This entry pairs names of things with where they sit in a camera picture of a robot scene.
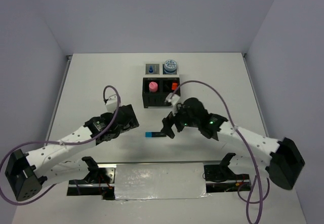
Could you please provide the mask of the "blue capped black highlighter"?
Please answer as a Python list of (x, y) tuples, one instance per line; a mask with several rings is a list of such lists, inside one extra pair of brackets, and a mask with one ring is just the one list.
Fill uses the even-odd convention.
[(164, 133), (161, 132), (145, 132), (145, 137), (146, 138), (154, 138), (154, 137), (166, 137)]

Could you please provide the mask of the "orange capped black highlighter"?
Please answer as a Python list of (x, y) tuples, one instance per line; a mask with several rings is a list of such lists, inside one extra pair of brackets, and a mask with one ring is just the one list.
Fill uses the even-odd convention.
[(178, 84), (177, 83), (172, 83), (172, 87), (171, 89), (174, 91), (176, 90), (176, 88), (178, 87)]

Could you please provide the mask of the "pink capped tube of clips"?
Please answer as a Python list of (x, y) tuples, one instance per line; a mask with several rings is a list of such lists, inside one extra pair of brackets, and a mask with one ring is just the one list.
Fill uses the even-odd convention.
[(158, 83), (157, 82), (154, 82), (154, 81), (150, 82), (148, 84), (148, 89), (149, 89), (149, 92), (150, 93), (157, 92), (158, 91)]

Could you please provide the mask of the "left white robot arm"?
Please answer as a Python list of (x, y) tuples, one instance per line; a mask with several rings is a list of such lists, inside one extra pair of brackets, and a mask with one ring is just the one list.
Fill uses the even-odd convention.
[(42, 188), (68, 180), (93, 183), (113, 182), (113, 173), (99, 168), (92, 157), (69, 160), (79, 152), (111, 141), (120, 134), (139, 127), (132, 105), (123, 105), (118, 112), (93, 117), (59, 142), (51, 141), (33, 151), (16, 149), (9, 155), (5, 176), (16, 201), (36, 196)]

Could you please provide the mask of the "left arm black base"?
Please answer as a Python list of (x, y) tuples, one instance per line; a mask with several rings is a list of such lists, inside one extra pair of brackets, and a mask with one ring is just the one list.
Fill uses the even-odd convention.
[(96, 179), (70, 180), (67, 187), (67, 196), (98, 196), (102, 200), (115, 200), (116, 167), (100, 168), (100, 175)]

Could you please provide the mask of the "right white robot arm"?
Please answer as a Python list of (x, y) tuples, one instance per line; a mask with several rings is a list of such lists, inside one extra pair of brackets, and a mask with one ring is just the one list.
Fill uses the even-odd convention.
[(259, 174), (284, 190), (293, 189), (305, 166), (293, 140), (269, 138), (233, 125), (226, 117), (209, 113), (195, 97), (181, 103), (178, 95), (169, 94), (165, 102), (172, 106), (172, 111), (163, 118), (161, 132), (169, 138), (175, 137), (173, 126), (178, 132), (191, 127), (207, 139), (234, 147), (235, 151), (226, 153), (221, 161), (220, 173), (224, 178)]

